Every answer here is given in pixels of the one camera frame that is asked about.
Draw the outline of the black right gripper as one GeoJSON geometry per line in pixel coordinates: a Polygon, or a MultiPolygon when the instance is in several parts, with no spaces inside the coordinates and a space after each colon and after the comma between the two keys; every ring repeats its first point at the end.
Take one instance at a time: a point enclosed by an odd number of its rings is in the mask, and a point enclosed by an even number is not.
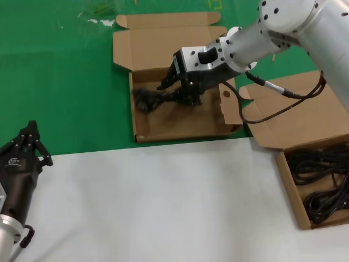
{"type": "Polygon", "coordinates": [[[200,96],[206,90],[241,74],[229,66],[218,66],[210,70],[188,72],[183,76],[183,63],[173,61],[157,90],[165,90],[180,81],[182,86],[175,90],[174,101],[182,105],[197,106],[202,104],[200,96]]]}

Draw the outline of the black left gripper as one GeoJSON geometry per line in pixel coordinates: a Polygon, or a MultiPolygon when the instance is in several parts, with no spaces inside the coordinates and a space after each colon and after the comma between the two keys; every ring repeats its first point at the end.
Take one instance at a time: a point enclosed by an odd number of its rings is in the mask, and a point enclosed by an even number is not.
{"type": "Polygon", "coordinates": [[[1,214],[25,222],[42,167],[53,166],[52,157],[40,140],[35,120],[30,120],[16,137],[1,147],[1,156],[4,156],[1,158],[1,186],[6,193],[1,214]],[[24,151],[32,154],[13,153],[24,151]]]}

